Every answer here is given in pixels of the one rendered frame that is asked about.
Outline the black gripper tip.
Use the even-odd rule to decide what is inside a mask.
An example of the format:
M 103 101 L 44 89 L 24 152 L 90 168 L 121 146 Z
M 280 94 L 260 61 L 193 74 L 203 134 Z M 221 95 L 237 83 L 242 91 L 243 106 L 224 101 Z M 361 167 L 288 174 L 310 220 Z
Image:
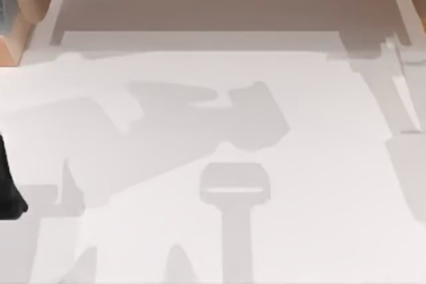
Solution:
M 4 139 L 0 134 L 0 221 L 19 219 L 28 208 L 27 202 L 13 181 Z

